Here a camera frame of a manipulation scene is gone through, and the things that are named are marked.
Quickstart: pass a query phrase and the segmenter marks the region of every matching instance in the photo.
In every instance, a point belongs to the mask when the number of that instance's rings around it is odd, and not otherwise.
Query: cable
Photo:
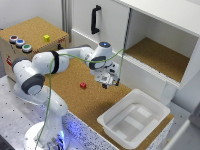
[[[88,61],[88,60],[85,60],[85,59],[82,59],[82,58],[80,58],[80,57],[77,57],[77,56],[74,56],[74,55],[70,55],[70,54],[60,54],[59,56],[67,55],[67,56],[71,56],[71,57],[74,57],[74,58],[78,58],[78,59],[80,59],[80,60],[82,60],[82,61],[85,61],[85,62],[90,62],[90,63],[101,63],[101,62],[106,62],[106,61],[108,61],[108,60],[114,58],[114,57],[117,56],[117,54],[119,54],[121,51],[123,51],[123,53],[122,53],[121,66],[120,66],[120,74],[119,74],[119,78],[120,78],[120,76],[121,76],[122,62],[123,62],[123,56],[124,56],[124,49],[121,49],[120,51],[118,51],[118,52],[117,52],[115,55],[113,55],[112,57],[110,57],[110,58],[108,58],[108,59],[106,59],[106,60],[102,60],[102,61]],[[50,89],[50,91],[49,91],[49,102],[48,102],[48,105],[47,105],[47,111],[46,111],[46,115],[45,115],[44,125],[42,126],[42,130],[41,130],[40,135],[39,135],[39,138],[38,138],[38,140],[37,140],[37,143],[36,143],[36,146],[35,146],[35,150],[37,149],[38,142],[39,142],[39,140],[40,140],[40,137],[41,137],[41,135],[42,135],[42,132],[43,132],[43,130],[44,130],[44,127],[45,127],[46,121],[47,121],[47,115],[48,115],[49,106],[50,106],[50,100],[51,100],[51,69],[52,69],[52,64],[53,64],[54,59],[55,59],[55,58],[53,58],[53,59],[51,60],[51,63],[50,63],[50,71],[49,71],[49,89]]]

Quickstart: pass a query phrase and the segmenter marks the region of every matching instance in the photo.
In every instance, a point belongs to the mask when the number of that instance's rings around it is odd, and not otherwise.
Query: red ball
[[[82,83],[80,84],[80,87],[81,87],[82,89],[86,89],[86,83],[85,83],[85,82],[82,82]]]

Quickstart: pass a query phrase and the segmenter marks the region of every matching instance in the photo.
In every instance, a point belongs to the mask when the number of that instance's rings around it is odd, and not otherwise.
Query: white robotic arm
[[[43,85],[45,81],[44,75],[50,73],[50,64],[53,58],[51,73],[65,71],[69,66],[69,59],[73,58],[72,55],[87,60],[85,64],[90,68],[90,73],[95,75],[97,82],[102,83],[103,88],[107,89],[108,86],[115,84],[114,81],[118,81],[116,85],[119,84],[119,65],[107,60],[112,56],[112,48],[109,43],[101,42],[95,51],[89,46],[82,46],[61,49],[57,52],[38,53],[33,57],[32,62],[26,58],[17,58],[13,62],[13,72],[17,77],[17,82],[14,86],[15,94],[30,103],[47,106],[50,89]],[[68,110],[64,100],[53,90],[51,93],[49,114],[39,141],[39,147],[43,149],[50,149],[48,143],[52,139],[56,139],[57,135],[61,135],[63,130],[62,116]],[[40,132],[41,130],[35,136],[35,140],[39,138]]]

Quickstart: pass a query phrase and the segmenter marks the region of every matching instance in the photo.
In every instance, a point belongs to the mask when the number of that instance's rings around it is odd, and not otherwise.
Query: black handle
[[[91,24],[92,34],[96,34],[100,31],[98,28],[96,28],[96,12],[98,10],[101,10],[101,7],[98,5],[96,5],[96,8],[92,10],[92,24]]]

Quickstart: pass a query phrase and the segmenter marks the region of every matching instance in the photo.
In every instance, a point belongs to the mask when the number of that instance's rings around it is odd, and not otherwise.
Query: brown box
[[[14,44],[10,44],[9,38],[17,35],[32,46],[31,53],[23,53]],[[50,41],[44,41],[44,35],[50,36]],[[40,17],[35,17],[12,27],[0,31],[0,50],[7,75],[16,81],[12,71],[12,62],[18,57],[27,57],[32,60],[33,56],[40,52],[58,50],[58,44],[63,48],[69,47],[69,35],[61,29],[53,26]]]

